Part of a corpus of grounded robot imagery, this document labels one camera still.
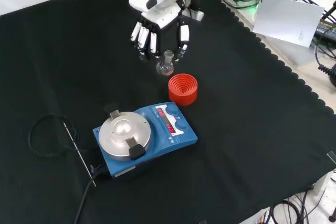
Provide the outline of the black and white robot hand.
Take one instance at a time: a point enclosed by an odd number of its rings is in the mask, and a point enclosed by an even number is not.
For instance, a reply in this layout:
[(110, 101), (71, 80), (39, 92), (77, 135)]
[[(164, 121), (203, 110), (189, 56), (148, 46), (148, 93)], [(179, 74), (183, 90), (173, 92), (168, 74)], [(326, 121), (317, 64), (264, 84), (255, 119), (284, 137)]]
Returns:
[(160, 57), (160, 32), (175, 22), (190, 2), (191, 0), (129, 0), (130, 6), (141, 12), (130, 37), (141, 60)]

